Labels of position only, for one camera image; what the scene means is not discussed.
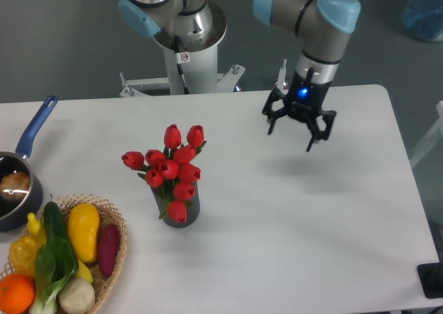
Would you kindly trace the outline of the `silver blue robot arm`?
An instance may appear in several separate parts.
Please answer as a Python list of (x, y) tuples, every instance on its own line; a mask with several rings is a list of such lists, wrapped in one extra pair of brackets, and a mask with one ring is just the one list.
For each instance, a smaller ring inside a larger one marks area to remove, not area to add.
[[(226, 16), (211, 0), (120, 0), (123, 19), (163, 48), (170, 92), (214, 93), (217, 47), (226, 34)], [(270, 125), (288, 116), (307, 125), (311, 143), (327, 140), (336, 112), (323, 101), (360, 13), (358, 0), (253, 0), (262, 23), (304, 41), (288, 89), (274, 88), (262, 110)]]

